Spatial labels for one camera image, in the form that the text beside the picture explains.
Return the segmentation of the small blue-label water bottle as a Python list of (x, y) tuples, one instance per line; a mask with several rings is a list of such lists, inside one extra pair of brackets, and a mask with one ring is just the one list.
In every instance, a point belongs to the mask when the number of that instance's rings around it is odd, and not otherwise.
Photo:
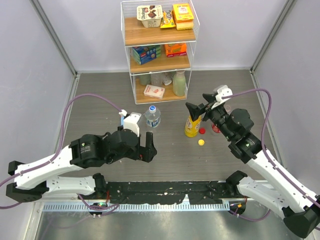
[(161, 112), (156, 106), (151, 105), (145, 112), (145, 118), (147, 126), (156, 128), (161, 122)]

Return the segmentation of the red bottle cap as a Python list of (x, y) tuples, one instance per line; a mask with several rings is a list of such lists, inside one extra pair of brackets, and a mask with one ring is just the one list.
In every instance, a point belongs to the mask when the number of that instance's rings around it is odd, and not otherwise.
[(204, 134), (205, 132), (206, 132), (205, 128), (202, 127), (202, 128), (199, 129), (199, 133), (200, 134)]

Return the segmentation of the yellow juice bottle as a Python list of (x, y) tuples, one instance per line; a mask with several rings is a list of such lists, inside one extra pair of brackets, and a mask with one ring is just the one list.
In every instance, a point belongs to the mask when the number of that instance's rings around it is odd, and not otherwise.
[(194, 138), (200, 129), (202, 117), (199, 116), (196, 120), (192, 120), (191, 115), (188, 116), (184, 128), (184, 133), (189, 138)]

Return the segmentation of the clear red-label water bottle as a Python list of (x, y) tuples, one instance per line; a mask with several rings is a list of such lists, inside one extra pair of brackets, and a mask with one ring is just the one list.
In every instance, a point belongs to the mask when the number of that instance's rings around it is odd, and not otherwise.
[[(227, 113), (230, 113), (231, 110), (232, 110), (232, 108), (229, 105), (225, 105), (224, 108), (225, 108)], [(219, 134), (221, 132), (220, 129), (217, 127), (217, 125), (214, 124), (214, 123), (211, 125), (211, 128), (217, 134)]]

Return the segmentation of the yellow bottle cap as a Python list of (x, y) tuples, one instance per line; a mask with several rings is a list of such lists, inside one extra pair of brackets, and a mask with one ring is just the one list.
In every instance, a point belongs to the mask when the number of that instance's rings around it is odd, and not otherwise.
[(205, 144), (205, 141), (204, 141), (203, 139), (199, 139), (199, 140), (198, 140), (198, 144), (199, 144), (200, 146), (203, 146), (203, 145)]

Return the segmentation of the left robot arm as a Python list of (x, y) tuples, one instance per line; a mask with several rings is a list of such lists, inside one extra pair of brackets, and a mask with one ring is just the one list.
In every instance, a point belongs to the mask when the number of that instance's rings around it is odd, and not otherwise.
[(13, 182), (5, 195), (18, 203), (29, 203), (50, 195), (74, 194), (84, 199), (103, 199), (107, 195), (104, 176), (96, 173), (85, 177), (64, 177), (63, 174), (87, 168), (99, 168), (123, 158), (149, 163), (157, 155), (153, 133), (146, 132), (145, 146), (132, 130), (119, 127), (104, 135), (85, 134), (58, 154), (31, 163), (12, 161), (8, 173)]

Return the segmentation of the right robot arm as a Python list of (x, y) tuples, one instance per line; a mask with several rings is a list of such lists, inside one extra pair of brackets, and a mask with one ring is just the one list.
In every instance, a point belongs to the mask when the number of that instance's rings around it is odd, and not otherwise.
[(306, 238), (320, 224), (320, 196), (289, 173), (266, 148), (262, 138), (251, 129), (254, 122), (247, 110), (225, 109), (226, 100), (216, 94), (204, 94), (207, 104), (185, 105), (192, 120), (203, 116), (210, 120), (229, 142), (231, 153), (263, 176), (272, 188), (236, 171), (227, 178), (226, 193), (233, 198), (243, 195), (264, 205), (284, 222), (296, 236)]

